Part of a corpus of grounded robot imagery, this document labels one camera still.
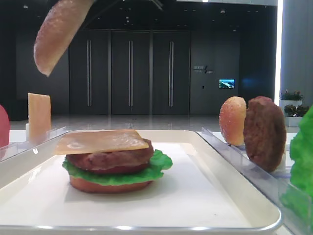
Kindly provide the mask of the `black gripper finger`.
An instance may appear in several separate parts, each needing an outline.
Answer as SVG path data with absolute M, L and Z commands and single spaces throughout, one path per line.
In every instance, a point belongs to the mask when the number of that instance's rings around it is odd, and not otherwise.
M 162 0 L 97 0 L 89 10 L 82 29 L 139 27 L 154 13 L 163 12 Z

